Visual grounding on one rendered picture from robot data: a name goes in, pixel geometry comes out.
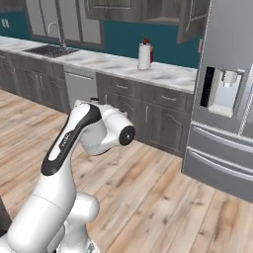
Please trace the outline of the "grey base cabinet door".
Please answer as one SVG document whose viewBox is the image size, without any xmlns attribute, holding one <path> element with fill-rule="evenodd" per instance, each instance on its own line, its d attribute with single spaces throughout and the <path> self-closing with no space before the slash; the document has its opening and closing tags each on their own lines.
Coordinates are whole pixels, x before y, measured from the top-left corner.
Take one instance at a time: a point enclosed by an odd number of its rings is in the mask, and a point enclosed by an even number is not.
<svg viewBox="0 0 253 253">
<path fill-rule="evenodd" d="M 133 127 L 128 126 L 124 133 L 120 134 L 123 139 L 123 144 L 129 144 L 131 140 L 136 137 L 136 117 L 137 117 L 137 105 L 136 101 L 122 95 L 116 95 L 107 93 L 108 104 L 117 108 L 121 113 L 125 114 L 127 119 L 133 124 Z"/>
<path fill-rule="evenodd" d="M 188 115 L 159 106 L 147 105 L 148 123 L 145 141 L 150 146 L 181 156 L 188 125 Z"/>
</svg>

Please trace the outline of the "red juice bottle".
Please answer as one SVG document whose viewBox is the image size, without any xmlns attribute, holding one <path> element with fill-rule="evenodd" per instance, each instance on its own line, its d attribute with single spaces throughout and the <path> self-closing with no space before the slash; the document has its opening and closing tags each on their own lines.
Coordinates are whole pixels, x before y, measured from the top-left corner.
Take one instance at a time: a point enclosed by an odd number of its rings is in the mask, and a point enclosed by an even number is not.
<svg viewBox="0 0 253 253">
<path fill-rule="evenodd" d="M 153 46 L 150 43 L 150 39 L 149 38 L 144 38 L 143 39 L 143 44 L 149 46 L 149 50 L 150 50 L 150 63 L 152 63 L 153 62 Z"/>
</svg>

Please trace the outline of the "grey base cabinet run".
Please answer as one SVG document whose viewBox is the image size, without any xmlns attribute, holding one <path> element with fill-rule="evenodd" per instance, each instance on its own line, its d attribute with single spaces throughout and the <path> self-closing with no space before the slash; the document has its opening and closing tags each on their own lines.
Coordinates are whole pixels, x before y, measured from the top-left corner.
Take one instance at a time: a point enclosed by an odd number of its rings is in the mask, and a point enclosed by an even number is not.
<svg viewBox="0 0 253 253">
<path fill-rule="evenodd" d="M 59 63 L 0 50 L 0 89 L 60 112 L 70 111 Z"/>
</svg>

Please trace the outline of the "open grey cabinet door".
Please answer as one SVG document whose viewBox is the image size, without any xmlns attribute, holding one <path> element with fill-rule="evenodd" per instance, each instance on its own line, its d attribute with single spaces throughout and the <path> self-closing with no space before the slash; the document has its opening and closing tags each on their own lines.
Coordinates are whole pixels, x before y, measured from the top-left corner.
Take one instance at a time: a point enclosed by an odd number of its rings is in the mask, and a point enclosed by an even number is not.
<svg viewBox="0 0 253 253">
<path fill-rule="evenodd" d="M 177 43 L 187 42 L 203 32 L 211 0 L 182 0 Z"/>
</svg>

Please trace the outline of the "narrow grey drawer front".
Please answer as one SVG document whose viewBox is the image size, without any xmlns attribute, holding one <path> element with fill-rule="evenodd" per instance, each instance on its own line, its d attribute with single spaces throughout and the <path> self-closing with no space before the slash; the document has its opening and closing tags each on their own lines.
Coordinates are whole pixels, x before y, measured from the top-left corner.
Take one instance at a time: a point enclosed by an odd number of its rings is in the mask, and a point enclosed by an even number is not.
<svg viewBox="0 0 253 253">
<path fill-rule="evenodd" d="M 128 86 L 128 89 L 118 88 L 116 86 L 117 84 L 122 85 L 122 86 Z M 133 81 L 126 80 L 123 78 L 118 78 L 115 76 L 110 76 L 109 80 L 107 81 L 107 90 L 118 95 L 134 98 L 135 92 L 136 92 L 136 86 Z"/>
</svg>

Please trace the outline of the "wide grey drawer front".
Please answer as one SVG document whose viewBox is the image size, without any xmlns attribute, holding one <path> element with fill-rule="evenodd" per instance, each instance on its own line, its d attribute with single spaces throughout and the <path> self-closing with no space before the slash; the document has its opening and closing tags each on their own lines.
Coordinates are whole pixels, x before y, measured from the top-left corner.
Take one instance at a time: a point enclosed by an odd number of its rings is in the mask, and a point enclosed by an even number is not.
<svg viewBox="0 0 253 253">
<path fill-rule="evenodd" d="M 161 96 L 166 96 L 170 98 L 177 98 L 176 102 L 164 100 Z M 185 111 L 187 105 L 187 95 L 178 91 L 155 87 L 153 89 L 152 100 L 161 106 L 166 106 L 169 108 L 174 108 L 177 110 Z"/>
</svg>

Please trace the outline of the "stainless steel dishwasher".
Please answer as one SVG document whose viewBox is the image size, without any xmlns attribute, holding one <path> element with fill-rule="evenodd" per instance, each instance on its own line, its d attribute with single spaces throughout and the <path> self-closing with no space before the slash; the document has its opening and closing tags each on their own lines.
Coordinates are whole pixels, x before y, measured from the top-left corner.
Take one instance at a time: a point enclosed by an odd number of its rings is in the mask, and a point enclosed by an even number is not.
<svg viewBox="0 0 253 253">
<path fill-rule="evenodd" d="M 92 70 L 74 66 L 64 67 L 70 108 L 76 100 L 89 102 L 98 98 L 96 74 Z"/>
</svg>

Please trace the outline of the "white paper towel roll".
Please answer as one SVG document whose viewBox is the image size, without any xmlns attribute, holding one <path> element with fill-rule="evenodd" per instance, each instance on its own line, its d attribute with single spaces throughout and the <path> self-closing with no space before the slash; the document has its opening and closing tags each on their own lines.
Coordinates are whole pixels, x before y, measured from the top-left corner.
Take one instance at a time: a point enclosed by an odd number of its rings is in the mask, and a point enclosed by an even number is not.
<svg viewBox="0 0 253 253">
<path fill-rule="evenodd" d="M 140 70 L 145 70 L 150 67 L 150 44 L 141 43 L 138 49 L 138 65 Z"/>
</svg>

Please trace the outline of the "dark kitchen sink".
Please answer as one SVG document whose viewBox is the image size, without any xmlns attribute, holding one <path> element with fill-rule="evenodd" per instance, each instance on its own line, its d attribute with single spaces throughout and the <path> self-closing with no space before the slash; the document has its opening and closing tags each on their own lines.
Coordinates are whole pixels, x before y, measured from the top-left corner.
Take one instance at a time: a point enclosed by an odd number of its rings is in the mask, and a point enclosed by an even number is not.
<svg viewBox="0 0 253 253">
<path fill-rule="evenodd" d="M 41 45 L 41 46 L 25 49 L 25 52 L 27 53 L 51 57 L 51 58 L 65 56 L 67 54 L 70 54 L 76 51 L 77 51 L 77 48 L 59 46 L 59 45 L 53 45 L 53 44 L 46 44 L 46 45 Z"/>
</svg>

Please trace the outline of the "silver curved tap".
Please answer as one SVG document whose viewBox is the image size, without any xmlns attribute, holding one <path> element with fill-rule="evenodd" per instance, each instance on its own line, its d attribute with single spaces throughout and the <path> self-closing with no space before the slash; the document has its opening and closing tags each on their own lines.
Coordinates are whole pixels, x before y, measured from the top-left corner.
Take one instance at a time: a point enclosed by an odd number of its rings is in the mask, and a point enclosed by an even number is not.
<svg viewBox="0 0 253 253">
<path fill-rule="evenodd" d="M 60 31 L 60 28 L 59 28 L 59 25 L 55 22 L 51 22 L 49 23 L 49 25 L 47 26 L 47 33 L 50 34 L 50 28 L 52 26 L 55 26 L 56 29 L 57 29 L 57 35 L 58 35 L 58 38 L 59 38 L 59 43 L 60 43 L 60 46 L 61 47 L 66 47 L 66 43 L 65 43 L 65 40 L 61 34 L 61 31 Z"/>
</svg>

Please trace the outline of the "pale grey panelled window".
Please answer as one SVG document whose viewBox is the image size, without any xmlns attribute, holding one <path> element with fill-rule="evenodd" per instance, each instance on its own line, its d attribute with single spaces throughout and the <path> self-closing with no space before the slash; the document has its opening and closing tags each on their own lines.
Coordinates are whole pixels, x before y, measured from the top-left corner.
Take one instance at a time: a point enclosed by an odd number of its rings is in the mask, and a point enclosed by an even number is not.
<svg viewBox="0 0 253 253">
<path fill-rule="evenodd" d="M 24 8 L 33 40 L 59 43 L 55 26 L 47 33 L 49 23 L 55 22 L 68 46 L 105 47 L 104 25 L 86 18 L 84 0 L 24 0 Z"/>
</svg>

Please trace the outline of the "stainless steel fridge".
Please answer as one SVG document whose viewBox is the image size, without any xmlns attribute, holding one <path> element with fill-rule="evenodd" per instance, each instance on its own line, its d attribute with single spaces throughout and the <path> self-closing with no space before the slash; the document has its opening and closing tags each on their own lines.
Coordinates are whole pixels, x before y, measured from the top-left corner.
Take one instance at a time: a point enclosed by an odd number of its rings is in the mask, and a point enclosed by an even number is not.
<svg viewBox="0 0 253 253">
<path fill-rule="evenodd" d="M 253 0 L 211 0 L 182 172 L 253 203 Z"/>
</svg>

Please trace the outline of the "grey open wall cabinet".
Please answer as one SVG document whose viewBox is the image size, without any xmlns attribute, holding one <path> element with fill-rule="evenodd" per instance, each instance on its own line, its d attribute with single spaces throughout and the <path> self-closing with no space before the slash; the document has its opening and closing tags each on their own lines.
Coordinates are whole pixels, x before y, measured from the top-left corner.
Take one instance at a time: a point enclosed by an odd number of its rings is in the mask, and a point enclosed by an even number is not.
<svg viewBox="0 0 253 253">
<path fill-rule="evenodd" d="M 84 0 L 91 20 L 175 24 L 182 0 Z"/>
</svg>

